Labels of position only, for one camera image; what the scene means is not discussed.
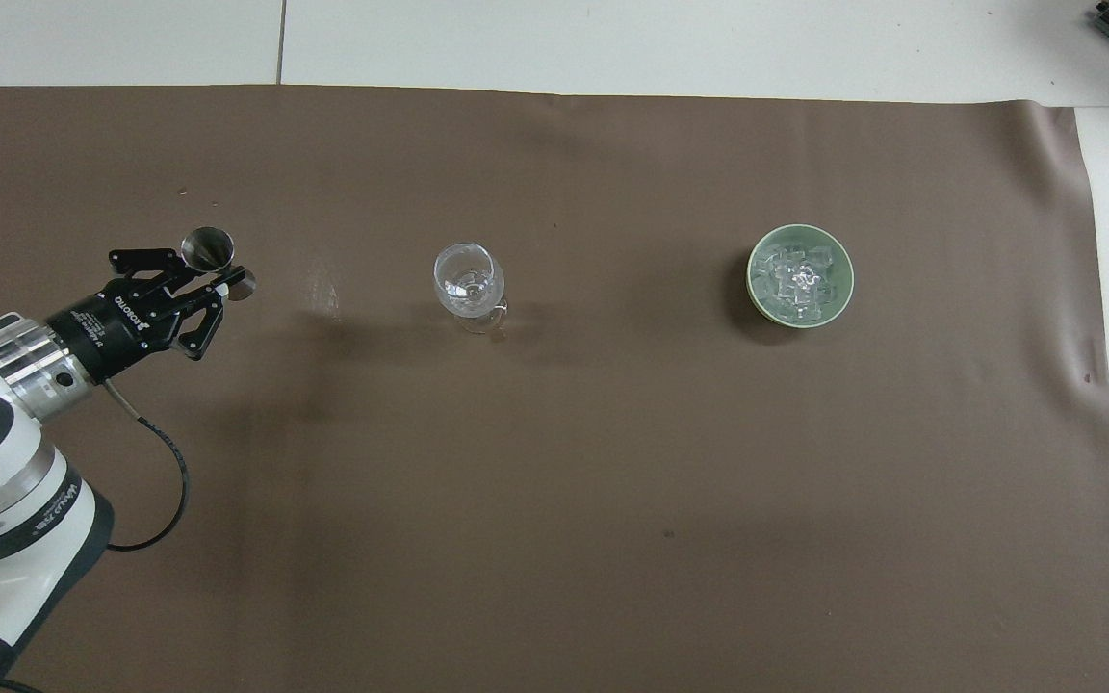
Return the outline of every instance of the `bowl rim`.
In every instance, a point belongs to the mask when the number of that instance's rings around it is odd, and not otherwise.
[[[769,310],[766,310],[764,306],[761,305],[761,302],[759,302],[759,299],[755,297],[755,289],[752,288],[752,263],[755,262],[755,254],[759,251],[761,251],[761,245],[764,245],[764,242],[770,240],[770,236],[773,236],[773,234],[779,233],[780,231],[784,231],[787,228],[795,228],[795,227],[810,228],[818,231],[820,233],[824,234],[824,236],[828,237],[828,240],[832,240],[836,248],[841,249],[842,255],[845,257],[845,264],[849,265],[849,291],[845,295],[845,303],[842,303],[842,308],[837,310],[836,314],[833,315],[833,317],[817,322],[817,324],[797,325],[797,324],[792,324],[792,322],[786,322],[783,320],[782,318],[774,316],[773,313],[770,313]],[[747,271],[744,272],[744,275],[745,276],[743,277],[743,281],[747,283],[747,295],[749,297],[752,298],[752,304],[755,306],[755,309],[760,310],[761,315],[765,316],[770,320],[775,322],[775,324],[784,325],[784,327],[791,327],[793,329],[811,329],[815,327],[824,327],[824,325],[831,324],[831,322],[840,318],[842,313],[845,312],[845,308],[849,307],[849,302],[853,302],[854,299],[854,281],[855,281],[854,259],[849,258],[849,251],[846,251],[845,245],[841,241],[837,241],[836,236],[833,236],[832,233],[827,233],[823,228],[820,228],[818,225],[810,223],[787,223],[779,225],[779,227],[775,227],[773,231],[765,233],[764,236],[761,237],[761,240],[755,242],[755,245],[753,246],[751,254],[747,255]]]

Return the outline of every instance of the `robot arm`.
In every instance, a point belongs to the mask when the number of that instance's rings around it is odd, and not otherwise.
[[[118,279],[39,324],[0,318],[0,676],[68,589],[110,543],[113,510],[42,435],[42,421],[144,356],[179,349],[199,360],[224,298],[254,277],[233,266],[233,242],[201,228],[174,251],[113,251]],[[146,279],[136,273],[154,273]],[[177,294],[190,281],[213,281]],[[203,313],[197,327],[180,333]]]

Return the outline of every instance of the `wine glass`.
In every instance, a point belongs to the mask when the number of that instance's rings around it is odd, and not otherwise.
[[[435,258],[435,294],[474,334],[490,332],[507,315],[502,267],[477,243],[455,243]]]

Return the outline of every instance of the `brown tablecloth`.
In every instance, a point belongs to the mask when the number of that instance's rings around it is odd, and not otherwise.
[[[857,293],[747,300],[813,223]],[[62,690],[1109,692],[1109,383],[1074,113],[343,88],[0,89],[0,313],[227,230],[260,292],[118,378],[193,466],[13,675]],[[456,241],[507,337],[435,300]],[[119,512],[167,452],[50,437]]]

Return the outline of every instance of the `bowl of ice cubes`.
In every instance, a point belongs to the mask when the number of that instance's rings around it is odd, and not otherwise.
[[[786,224],[766,233],[752,251],[747,294],[775,324],[820,327],[849,304],[854,265],[831,233],[808,224]]]

